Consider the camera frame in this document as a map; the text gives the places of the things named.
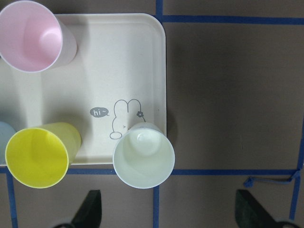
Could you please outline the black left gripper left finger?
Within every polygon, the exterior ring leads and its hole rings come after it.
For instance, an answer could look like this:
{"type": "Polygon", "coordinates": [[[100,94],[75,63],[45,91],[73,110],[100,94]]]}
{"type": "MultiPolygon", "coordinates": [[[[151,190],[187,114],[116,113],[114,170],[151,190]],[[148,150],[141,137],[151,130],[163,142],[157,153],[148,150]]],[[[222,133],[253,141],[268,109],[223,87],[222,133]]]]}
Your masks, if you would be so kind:
{"type": "Polygon", "coordinates": [[[102,220],[100,190],[90,190],[72,219],[75,228],[99,228],[102,220]]]}

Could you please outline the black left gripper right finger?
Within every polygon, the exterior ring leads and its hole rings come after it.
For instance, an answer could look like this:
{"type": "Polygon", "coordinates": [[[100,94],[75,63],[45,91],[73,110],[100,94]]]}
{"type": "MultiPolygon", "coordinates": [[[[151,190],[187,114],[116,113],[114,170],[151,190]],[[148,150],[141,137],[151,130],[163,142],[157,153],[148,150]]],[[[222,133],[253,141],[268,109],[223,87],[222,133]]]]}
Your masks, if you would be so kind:
{"type": "Polygon", "coordinates": [[[239,228],[279,228],[248,190],[236,191],[235,220],[239,228]]]}

